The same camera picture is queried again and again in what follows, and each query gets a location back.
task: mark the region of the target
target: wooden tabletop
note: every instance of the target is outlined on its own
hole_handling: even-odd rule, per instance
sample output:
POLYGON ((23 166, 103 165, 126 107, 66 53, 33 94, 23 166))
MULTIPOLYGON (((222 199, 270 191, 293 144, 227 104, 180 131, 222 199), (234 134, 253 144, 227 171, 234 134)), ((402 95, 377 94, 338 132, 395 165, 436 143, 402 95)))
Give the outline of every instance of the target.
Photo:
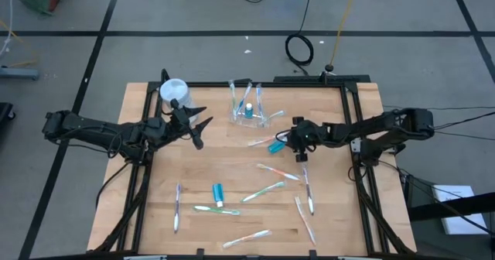
MULTIPOLYGON (((128 84, 119 123, 140 121, 147 84, 128 84)), ((364 118, 382 112, 376 84, 358 84, 364 118)), ((309 181, 312 186, 315 215, 310 216, 306 189, 296 181, 266 193, 247 203, 240 200, 273 183, 279 175, 261 170, 264 163, 288 173, 301 175, 290 149, 270 155, 267 145, 248 147, 251 140, 274 135, 290 128, 293 116, 304 116, 317 124, 323 121, 344 122, 340 91, 332 88, 264 88, 265 112, 284 110, 270 128, 246 128, 228 121, 230 92, 228 87, 191 88, 197 106, 207 106, 199 120, 213 116, 203 131, 204 148, 196 150, 191 141, 179 140, 160 149, 154 158, 148 191, 141 244, 141 254, 193 255, 204 248, 207 255, 366 255, 356 187, 347 177, 350 168, 348 146, 338 149, 319 147, 309 154, 309 181), (176 184, 183 186, 179 232, 173 232, 176 184), (214 207, 211 187, 224 186, 225 208, 240 210, 240 216, 196 212, 194 205, 214 207), (316 234, 316 247, 310 241, 294 202, 299 195, 303 210, 316 234), (241 243, 228 249, 227 241, 269 229, 271 236, 241 243)), ((237 89, 237 96, 244 93, 237 89)), ((353 108, 349 95, 350 108, 353 108)), ((395 164, 392 156, 382 160, 395 164)), ((123 165, 122 158, 111 159, 105 180, 123 165)), ((97 247, 111 232, 122 215, 131 168, 106 188, 94 218, 88 249, 97 247)), ((377 188, 385 219, 397 235, 415 250, 408 212, 397 172, 386 166, 375 167, 377 188)), ((372 216, 375 250, 379 250, 376 225, 372 216)), ((130 248, 134 221, 130 223, 126 248, 130 248)))

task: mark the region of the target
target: gray floor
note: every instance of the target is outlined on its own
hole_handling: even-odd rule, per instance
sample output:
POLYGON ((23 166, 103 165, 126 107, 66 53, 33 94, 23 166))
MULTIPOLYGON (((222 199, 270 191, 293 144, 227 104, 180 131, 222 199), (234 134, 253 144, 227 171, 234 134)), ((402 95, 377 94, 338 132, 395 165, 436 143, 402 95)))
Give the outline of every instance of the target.
MULTIPOLYGON (((14 30, 97 31, 109 1, 63 0, 52 17, 40 17, 15 2, 14 30)), ((494 0, 465 2, 479 30, 495 30, 494 0)), ((305 28, 336 29, 346 3, 312 0, 305 28)), ((293 30, 300 25, 305 4, 306 0, 264 0, 257 5, 242 0, 118 0, 108 29, 293 30)), ((8 19, 7 0, 0 0, 0 19, 8 19)), ((468 27, 456 0, 355 0, 346 30, 468 31, 468 27)), ((328 63, 335 38, 310 39, 316 55, 307 70, 318 74, 328 63)), ((24 40, 40 53, 36 67, 41 78, 0 80, 0 101, 14 103, 18 113, 0 145, 4 204, 0 211, 0 251, 6 259, 19 255, 56 153, 56 146, 41 135, 44 115, 72 108, 96 38, 24 40)), ((270 81, 274 76, 293 75, 294 66, 283 50, 284 41, 284 36, 106 37, 80 113, 116 121, 125 85, 158 80, 163 67, 171 76, 187 81, 245 77, 270 81)), ((495 38, 483 41, 494 54, 495 38)), ((303 46, 294 43, 292 48, 304 56, 303 46)), ((25 47, 14 43, 0 64, 28 59, 25 47)), ((495 105, 495 83, 471 37, 343 37, 335 67, 338 74, 370 74, 379 83, 384 104, 495 105)), ((442 124, 484 112, 435 111, 435 122, 442 124)), ((492 124, 492 118, 484 118, 449 132, 495 138, 492 124)), ((486 193, 495 189, 493 150, 495 142, 437 135, 426 142, 408 143, 398 163, 421 178, 467 184, 475 193, 486 193)), ((32 256, 84 252, 94 217, 94 198, 106 164, 106 157, 98 153, 69 150, 32 256)), ((422 227, 415 231, 418 242, 429 241, 422 227)), ((489 259, 490 254, 472 257, 489 259)))

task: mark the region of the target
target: green toothbrush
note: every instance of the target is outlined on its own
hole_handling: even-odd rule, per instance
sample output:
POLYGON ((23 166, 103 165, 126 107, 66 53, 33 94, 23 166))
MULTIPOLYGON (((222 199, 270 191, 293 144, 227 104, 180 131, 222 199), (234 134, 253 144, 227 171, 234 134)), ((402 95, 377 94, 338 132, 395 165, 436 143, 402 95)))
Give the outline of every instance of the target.
POLYGON ((194 206, 193 209, 194 210, 209 211, 209 212, 217 213, 217 214, 231 214, 231 215, 241 214, 241 212, 238 210, 225 210, 225 209, 208 207, 208 206, 194 206))
POLYGON ((283 186, 285 186, 285 183, 284 182, 278 182, 278 183, 276 183, 274 185, 271 185, 269 187, 264 188, 263 190, 258 191, 255 194, 252 194, 252 195, 244 198, 243 200, 241 200, 241 203, 248 202, 249 200, 251 200, 251 199, 253 199, 255 197, 258 197, 258 196, 260 196, 260 195, 262 195, 264 193, 267 193, 270 190, 273 190, 273 189, 275 189, 277 187, 283 187, 283 186))

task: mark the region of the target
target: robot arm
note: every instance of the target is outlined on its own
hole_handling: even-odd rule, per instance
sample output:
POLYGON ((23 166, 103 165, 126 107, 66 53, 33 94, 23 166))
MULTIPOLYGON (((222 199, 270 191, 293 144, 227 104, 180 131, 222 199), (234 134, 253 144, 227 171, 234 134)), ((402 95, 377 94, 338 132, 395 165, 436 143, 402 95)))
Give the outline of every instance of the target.
POLYGON ((133 163, 142 163, 148 150, 156 151, 185 135, 190 135, 195 147, 202 149, 201 132, 213 117, 191 128, 189 117, 206 108, 179 108, 177 100, 172 100, 171 106, 169 122, 162 118, 148 118, 120 125, 83 118, 71 111, 47 113, 43 134, 45 139, 57 144, 57 141, 78 139, 97 145, 106 149, 110 157, 120 154, 133 163))
POLYGON ((405 141, 426 140, 435 134, 432 113, 420 108, 384 112, 352 125, 323 123, 318 126, 303 117, 294 117, 292 122, 295 126, 287 134, 286 145, 298 153, 295 156, 297 162, 307 161, 306 150, 312 152, 318 145, 339 148, 351 144, 364 164, 376 166, 382 152, 391 148, 395 148, 396 153, 400 152, 405 141), (387 133, 377 139, 365 138, 378 132, 387 133))

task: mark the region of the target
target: black metal frame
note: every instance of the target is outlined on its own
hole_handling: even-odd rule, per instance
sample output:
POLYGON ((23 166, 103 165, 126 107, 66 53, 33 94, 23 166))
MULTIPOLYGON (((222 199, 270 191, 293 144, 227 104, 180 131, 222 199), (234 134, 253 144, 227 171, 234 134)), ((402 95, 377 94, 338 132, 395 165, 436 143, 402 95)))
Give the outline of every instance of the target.
POLYGON ((457 217, 451 210, 451 207, 462 215, 490 213, 495 211, 495 193, 479 194, 466 198, 459 198, 445 201, 442 204, 433 203, 417 207, 409 207, 409 219, 411 221, 426 221, 433 218, 457 217))
MULTIPOLYGON (((350 109, 349 109, 349 102, 347 99, 347 91, 352 93, 353 97, 353 102, 354 102, 354 107, 356 111, 356 116, 357 120, 361 121, 363 120, 363 115, 362 115, 362 110, 360 106, 360 100, 359 100, 359 95, 357 93, 357 83, 359 82, 370 82, 370 78, 367 75, 359 75, 359 76, 339 76, 339 77, 327 77, 326 75, 322 75, 320 77, 276 77, 274 79, 274 82, 264 82, 263 87, 332 87, 332 88, 338 88, 340 90, 340 96, 342 98, 342 105, 343 105, 343 113, 344 113, 344 118, 345 122, 347 124, 350 124, 351 121, 351 116, 350 116, 350 109)), ((148 88, 146 91, 146 99, 145 99, 145 107, 143 108, 143 114, 142 117, 146 118, 149 115, 150 107, 151 107, 151 101, 152 101, 152 95, 156 92, 156 89, 159 87, 159 85, 162 82, 149 82, 148 83, 148 88)), ((245 82, 237 82, 236 86, 243 87, 248 84, 247 81, 245 82)), ((189 82, 188 85, 190 87, 228 87, 228 84, 225 82, 189 82)), ((160 98, 157 98, 156 102, 156 109, 155 109, 155 116, 161 115, 161 101, 160 98)), ((353 169, 354 169, 354 175, 355 177, 360 176, 360 167, 359 161, 357 157, 353 154, 352 150, 351 152, 351 158, 353 161, 353 169)), ((150 176, 151 175, 151 170, 152 170, 152 159, 149 160, 149 164, 145 165, 145 176, 150 176)), ((138 179, 138 169, 140 166, 133 166, 132 171, 131 171, 131 179, 129 180, 129 186, 128 186, 128 192, 127 196, 125 199, 125 211, 129 209, 131 202, 133 200, 133 197, 135 196, 135 186, 137 183, 138 179)), ((378 197, 378 192, 377 192, 377 185, 376 185, 376 180, 374 177, 374 172, 373 168, 368 169, 368 182, 370 185, 370 193, 374 202, 374 206, 380 209, 380 200, 378 197)), ((356 185, 363 184, 361 180, 356 180, 356 185)), ((370 255, 374 253, 374 241, 372 238, 371 234, 371 229, 370 229, 370 221, 367 213, 367 208, 364 205, 364 203, 359 200, 360 204, 360 213, 361 213, 361 219, 362 219, 362 224, 363 224, 363 230, 364 230, 364 240, 365 244, 367 247, 367 253, 370 255)), ((131 251, 138 251, 139 249, 139 242, 140 242, 140 237, 141 237, 141 232, 142 232, 142 224, 144 220, 144 213, 145 213, 145 205, 146 205, 146 196, 144 196, 144 199, 142 200, 141 204, 138 207, 138 214, 136 217, 136 222, 135 222, 135 231, 133 234, 133 239, 132 239, 132 245, 131 245, 131 251)), ((127 234, 127 226, 125 229, 122 231, 120 238, 118 239, 118 246, 117 246, 117 251, 123 251, 124 246, 125 246, 125 239, 126 239, 126 234, 127 234)), ((380 236, 380 243, 381 243, 381 251, 388 253, 388 242, 387 239, 384 235, 384 232, 381 230, 380 227, 378 227, 378 234, 380 236)))
MULTIPOLYGON (((149 82, 146 90, 146 98, 145 98, 145 106, 143 108, 142 117, 146 118, 149 116, 149 112, 151 110, 151 104, 153 99, 153 94, 158 92, 159 86, 162 82, 168 77, 168 75, 162 72, 162 81, 160 82, 149 82)), ((276 77, 274 82, 263 82, 264 87, 331 87, 337 88, 340 90, 340 96, 342 99, 343 113, 345 122, 350 124, 352 122, 350 116, 349 109, 349 101, 347 98, 347 93, 350 92, 354 102, 354 108, 356 112, 357 121, 363 119, 362 110, 360 106, 359 94, 357 92, 357 83, 366 83, 370 82, 370 78, 367 75, 358 75, 358 76, 339 76, 339 77, 327 77, 325 74, 322 74, 320 77, 276 77)), ((236 82, 236 86, 245 87, 248 84, 248 80, 244 80, 243 82, 236 82)), ((190 82, 188 83, 190 87, 228 87, 226 82, 190 82)), ((161 116, 162 114, 162 101, 157 96, 156 108, 154 116, 161 116)), ((350 149, 351 159, 353 163, 353 171, 354 176, 356 178, 361 177, 360 173, 360 160, 359 156, 350 149)), ((128 256, 139 256, 139 242, 141 240, 142 233, 142 225, 145 216, 145 205, 147 192, 149 188, 149 181, 152 171, 152 157, 153 153, 149 152, 148 156, 150 157, 147 160, 147 164, 142 167, 145 169, 142 179, 142 184, 140 186, 140 190, 137 194, 135 194, 135 188, 138 182, 138 172, 141 166, 133 166, 131 171, 131 179, 129 181, 128 193, 125 201, 125 214, 123 218, 118 222, 116 228, 120 231, 118 238, 112 239, 108 243, 103 244, 101 247, 104 249, 100 251, 89 251, 84 255, 64 255, 64 256, 56 256, 56 257, 48 257, 48 258, 38 258, 38 259, 57 259, 57 260, 76 260, 76 259, 124 259, 128 256), (127 234, 127 226, 128 221, 135 211, 138 211, 136 221, 135 221, 135 230, 133 233, 133 237, 131 240, 131 250, 124 250, 125 246, 125 236, 127 234), (109 251, 110 248, 117 242, 116 251, 109 251)), ((391 254, 388 251, 388 241, 385 236, 384 227, 383 229, 380 226, 377 226, 378 234, 381 243, 381 251, 374 250, 374 240, 372 238, 371 229, 370 229, 370 221, 368 217, 368 210, 371 210, 370 207, 374 208, 374 216, 376 218, 380 218, 382 220, 381 223, 386 223, 381 215, 380 201, 377 192, 377 184, 374 177, 373 169, 368 169, 368 182, 370 184, 370 194, 371 198, 366 199, 366 203, 359 199, 360 204, 360 213, 361 220, 363 224, 363 232, 364 232, 364 241, 367 249, 367 257, 371 258, 382 258, 382 259, 428 259, 428 260, 446 260, 447 258, 436 258, 431 256, 422 256, 422 255, 411 255, 405 254, 407 252, 401 251, 399 254, 391 254)), ((356 188, 359 193, 361 191, 366 191, 364 189, 364 183, 362 180, 356 180, 356 188)), ((157 255, 156 259, 264 259, 264 260, 282 260, 282 259, 293 259, 293 260, 317 260, 317 259, 339 259, 337 256, 317 256, 315 250, 309 250, 308 256, 263 256, 263 255, 205 255, 203 248, 198 248, 195 255, 157 255)))

